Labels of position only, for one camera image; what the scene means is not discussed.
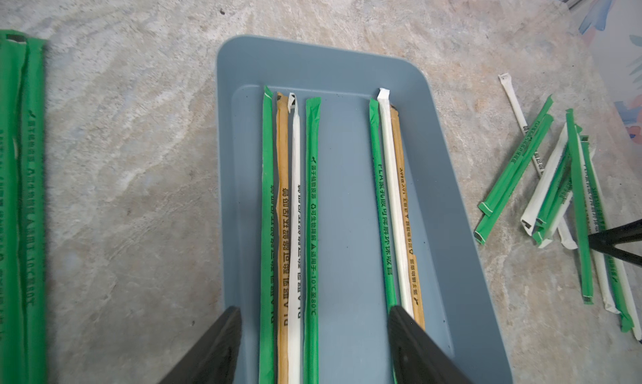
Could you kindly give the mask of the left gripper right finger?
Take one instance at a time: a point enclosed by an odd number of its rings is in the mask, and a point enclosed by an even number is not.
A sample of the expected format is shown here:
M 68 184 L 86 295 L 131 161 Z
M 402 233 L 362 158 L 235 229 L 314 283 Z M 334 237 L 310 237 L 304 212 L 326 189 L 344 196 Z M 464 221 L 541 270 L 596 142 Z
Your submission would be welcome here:
M 397 383 L 471 383 L 402 306 L 391 307 L 387 330 Z

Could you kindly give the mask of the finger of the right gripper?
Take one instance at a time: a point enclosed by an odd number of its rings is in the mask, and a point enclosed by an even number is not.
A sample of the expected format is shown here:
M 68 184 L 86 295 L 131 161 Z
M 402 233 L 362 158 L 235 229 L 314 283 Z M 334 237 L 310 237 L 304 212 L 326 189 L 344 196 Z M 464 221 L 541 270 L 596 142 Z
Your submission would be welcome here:
M 641 220 L 620 225 L 588 236 L 592 248 L 597 246 L 613 246 L 641 242 Z
M 622 260 L 624 262 L 627 262 L 632 265 L 636 265 L 638 267 L 642 267 L 642 257 L 640 255 L 636 255 L 634 253 L 630 253 L 625 250 L 620 250 L 618 248 L 615 248 L 613 246 L 597 246 L 595 245 L 594 250 L 614 257 L 615 259 Z

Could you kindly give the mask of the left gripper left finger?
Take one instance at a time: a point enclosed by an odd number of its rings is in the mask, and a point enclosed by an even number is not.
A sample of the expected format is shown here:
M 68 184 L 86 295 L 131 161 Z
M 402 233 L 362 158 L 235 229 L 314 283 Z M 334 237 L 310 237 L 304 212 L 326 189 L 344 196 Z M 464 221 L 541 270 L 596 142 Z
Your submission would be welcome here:
M 241 310 L 230 306 L 160 383 L 233 383 L 241 340 Z

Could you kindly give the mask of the brown paper straw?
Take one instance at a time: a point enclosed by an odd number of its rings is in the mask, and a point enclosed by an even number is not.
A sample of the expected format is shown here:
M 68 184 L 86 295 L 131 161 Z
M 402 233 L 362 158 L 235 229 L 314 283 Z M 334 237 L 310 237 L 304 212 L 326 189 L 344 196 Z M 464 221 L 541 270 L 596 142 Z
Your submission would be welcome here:
M 278 165 L 278 202 L 276 206 L 279 228 L 278 258 L 278 379 L 289 383 L 289 108 L 288 97 L 277 92 L 276 143 Z
M 399 193 L 401 197 L 402 216 L 404 223 L 404 232 L 406 237 L 406 253 L 409 264 L 409 282 L 411 285 L 411 295 L 413 300 L 414 319 L 422 330 L 426 329 L 426 320 L 424 305 L 421 293 L 421 280 L 417 265 L 417 258 L 414 253 L 411 233 L 411 221 L 409 212 L 409 199 L 406 182 L 406 164 L 403 149 L 403 140 L 401 135 L 401 123 L 398 110 L 391 106 L 391 124 L 394 138 L 397 178 L 399 184 Z

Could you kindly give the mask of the blue plastic storage tray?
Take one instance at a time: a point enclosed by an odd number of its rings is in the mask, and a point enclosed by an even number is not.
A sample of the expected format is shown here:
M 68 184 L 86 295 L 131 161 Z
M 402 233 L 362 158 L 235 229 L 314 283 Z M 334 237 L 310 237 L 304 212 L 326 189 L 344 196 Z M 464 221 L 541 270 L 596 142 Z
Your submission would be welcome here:
M 238 36 L 217 56 L 226 305 L 242 312 L 235 380 L 258 380 L 261 122 L 265 88 L 321 98 L 319 336 L 323 383 L 389 383 L 369 101 L 401 115 L 412 242 L 426 330 L 476 383 L 513 380 L 431 89 L 399 58 Z

